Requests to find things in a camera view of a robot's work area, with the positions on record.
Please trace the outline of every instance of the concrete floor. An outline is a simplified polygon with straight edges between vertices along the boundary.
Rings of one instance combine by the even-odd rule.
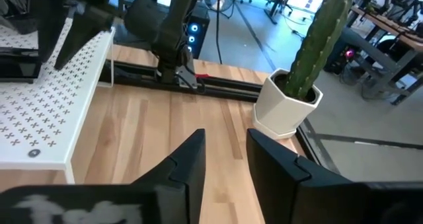
[[[277,67],[290,69],[301,45],[299,36],[292,34],[290,28],[306,34],[311,20],[303,22],[302,18],[310,15],[294,11],[290,19],[300,24],[277,15],[279,23],[273,25],[263,12],[264,4],[261,0],[253,0],[252,5],[238,3],[230,19],[219,18],[219,45],[224,64],[268,73]],[[215,35],[216,14],[210,12],[200,59],[219,62]],[[320,74],[316,85],[324,97],[308,117],[315,133],[351,140],[337,141],[336,137],[320,140],[343,176],[355,181],[423,180],[423,172],[419,171],[423,151],[361,141],[423,144],[423,132],[419,129],[423,120],[423,90],[401,105],[392,106],[384,100],[363,100],[361,86],[344,85],[338,77],[325,72]]]

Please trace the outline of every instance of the red light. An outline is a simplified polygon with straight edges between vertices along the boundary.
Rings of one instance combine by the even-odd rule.
[[[350,59],[351,57],[354,56],[354,50],[349,49],[348,51],[345,52],[345,56]]]

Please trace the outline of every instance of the white pegboard shelf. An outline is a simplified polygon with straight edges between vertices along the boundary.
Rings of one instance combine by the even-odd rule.
[[[54,69],[71,19],[33,84],[0,83],[0,168],[64,169],[75,144],[114,29],[101,32],[61,70]],[[37,48],[37,33],[19,35],[0,26],[0,46]]]

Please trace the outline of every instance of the white hexagonal planter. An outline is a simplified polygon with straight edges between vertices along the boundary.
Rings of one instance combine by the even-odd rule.
[[[323,97],[316,86],[313,86],[316,95],[314,102],[307,103],[286,96],[277,88],[273,78],[287,73],[277,69],[266,78],[252,109],[252,124],[272,139],[285,139],[295,134],[300,123],[316,109]]]

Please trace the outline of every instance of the cactus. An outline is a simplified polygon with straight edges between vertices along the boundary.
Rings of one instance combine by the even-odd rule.
[[[346,24],[351,3],[352,0],[323,0],[291,71],[281,85],[277,84],[285,95],[304,100]]]

